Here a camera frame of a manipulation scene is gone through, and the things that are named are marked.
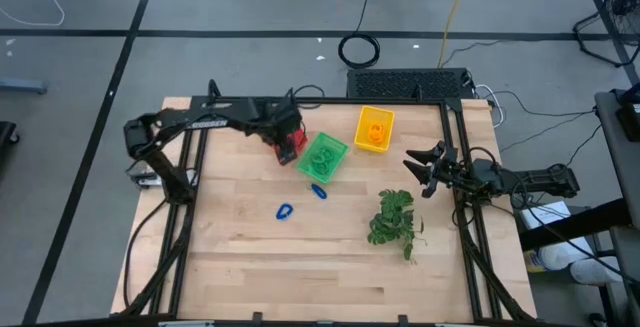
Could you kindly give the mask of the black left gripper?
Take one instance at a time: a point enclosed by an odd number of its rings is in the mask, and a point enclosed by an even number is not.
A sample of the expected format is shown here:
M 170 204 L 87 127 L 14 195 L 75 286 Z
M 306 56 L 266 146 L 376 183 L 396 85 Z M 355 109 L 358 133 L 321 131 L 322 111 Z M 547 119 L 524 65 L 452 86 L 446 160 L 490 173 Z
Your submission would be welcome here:
M 295 150 L 299 149 L 301 121 L 302 116 L 299 112 L 274 115 L 258 132 L 265 143 L 274 145 L 278 160 L 288 159 L 289 142 Z

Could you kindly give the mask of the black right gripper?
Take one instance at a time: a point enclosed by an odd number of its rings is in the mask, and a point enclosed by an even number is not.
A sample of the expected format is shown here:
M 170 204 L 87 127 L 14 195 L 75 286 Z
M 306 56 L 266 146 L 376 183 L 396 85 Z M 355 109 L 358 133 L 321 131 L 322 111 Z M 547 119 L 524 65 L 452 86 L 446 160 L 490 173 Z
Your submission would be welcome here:
M 403 164 L 420 183 L 426 183 L 422 191 L 423 197 L 431 197 L 439 183 L 447 188 L 461 189 L 467 193 L 477 193 L 478 183 L 469 179 L 467 171 L 457 162 L 438 160 L 446 152 L 446 143 L 439 141 L 430 150 L 407 150 L 406 154 L 421 164 L 404 161 Z

